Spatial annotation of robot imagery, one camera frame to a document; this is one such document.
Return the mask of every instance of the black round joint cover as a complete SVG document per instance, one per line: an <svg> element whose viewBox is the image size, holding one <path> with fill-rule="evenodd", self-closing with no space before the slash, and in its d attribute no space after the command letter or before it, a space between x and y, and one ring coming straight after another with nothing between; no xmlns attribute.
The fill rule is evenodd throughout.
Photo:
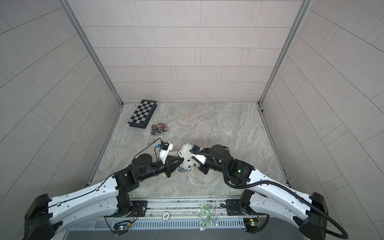
<svg viewBox="0 0 384 240"><path fill-rule="evenodd" d="M132 160L132 167L147 167L152 163L152 156L148 153L143 153Z"/></svg>

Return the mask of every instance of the white plush toy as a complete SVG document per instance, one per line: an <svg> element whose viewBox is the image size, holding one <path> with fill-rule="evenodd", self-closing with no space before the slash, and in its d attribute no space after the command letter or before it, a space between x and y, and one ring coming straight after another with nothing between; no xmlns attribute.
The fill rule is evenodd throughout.
<svg viewBox="0 0 384 240"><path fill-rule="evenodd" d="M197 162L192 158L193 154L189 152L191 148L191 144L184 144L181 150L177 153L179 157L184 158L184 161L177 167L178 172L190 172L197 165Z"/></svg>

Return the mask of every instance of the checkered board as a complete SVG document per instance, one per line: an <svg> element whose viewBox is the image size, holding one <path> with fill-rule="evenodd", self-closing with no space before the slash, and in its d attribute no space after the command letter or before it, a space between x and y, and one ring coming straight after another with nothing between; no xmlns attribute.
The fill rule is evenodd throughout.
<svg viewBox="0 0 384 240"><path fill-rule="evenodd" d="M155 101L142 100L141 103L139 103L139 106L136 108L135 113L128 121L129 126L146 128L156 107L157 104Z"/></svg>

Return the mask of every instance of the robotic arm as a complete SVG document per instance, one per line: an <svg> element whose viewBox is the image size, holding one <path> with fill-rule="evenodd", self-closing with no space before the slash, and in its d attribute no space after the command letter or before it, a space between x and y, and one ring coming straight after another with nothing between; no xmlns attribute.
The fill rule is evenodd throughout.
<svg viewBox="0 0 384 240"><path fill-rule="evenodd" d="M131 165L111 174L103 182L63 196L38 196L25 214L24 239L49 240L56 232L92 218L110 216L116 212L120 216L129 214L133 206L128 192L138 188L139 182L160 173L164 172L170 177L184 161L184 158L168 156L172 144L162 141L158 147L159 159L155 162L145 153L135 158L141 151ZM344 229L328 216L324 197L320 194L308 195L281 185L252 165L234 159L229 150L221 145L204 149L193 145L190 152L200 164L198 169L201 172L207 174L209 169L223 172L228 186L245 189L240 198L243 213L264 213L280 218L298 227L302 234L312 240L324 240L325 233L348 238ZM327 221L342 234L326 230Z"/></svg>

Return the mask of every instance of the beige tile wall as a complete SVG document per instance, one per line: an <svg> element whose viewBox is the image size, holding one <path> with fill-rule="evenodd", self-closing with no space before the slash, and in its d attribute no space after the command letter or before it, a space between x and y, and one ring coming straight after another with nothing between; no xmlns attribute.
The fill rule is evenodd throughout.
<svg viewBox="0 0 384 240"><path fill-rule="evenodd" d="M69 2L126 102L258 101L301 5Z"/></svg>
<svg viewBox="0 0 384 240"><path fill-rule="evenodd" d="M294 188L351 240L384 237L383 36L383 1L314 0L263 104Z"/></svg>
<svg viewBox="0 0 384 240"><path fill-rule="evenodd" d="M119 109L58 3L0 1L0 234L84 187Z"/></svg>

